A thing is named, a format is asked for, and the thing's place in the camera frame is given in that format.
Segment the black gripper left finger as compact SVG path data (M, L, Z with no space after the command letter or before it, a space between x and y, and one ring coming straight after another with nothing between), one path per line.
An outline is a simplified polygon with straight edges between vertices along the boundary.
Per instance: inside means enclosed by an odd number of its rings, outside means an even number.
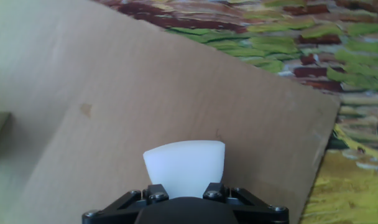
M134 224L142 209L168 199L162 184L149 185L144 190L130 190L106 208L82 214L82 224Z

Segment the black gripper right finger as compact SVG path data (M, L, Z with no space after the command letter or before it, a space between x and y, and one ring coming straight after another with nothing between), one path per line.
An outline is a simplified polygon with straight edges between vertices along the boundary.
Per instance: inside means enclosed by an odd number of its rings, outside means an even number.
M210 183L203 199L222 203L233 212L238 223L289 224L287 207L269 205L244 188Z

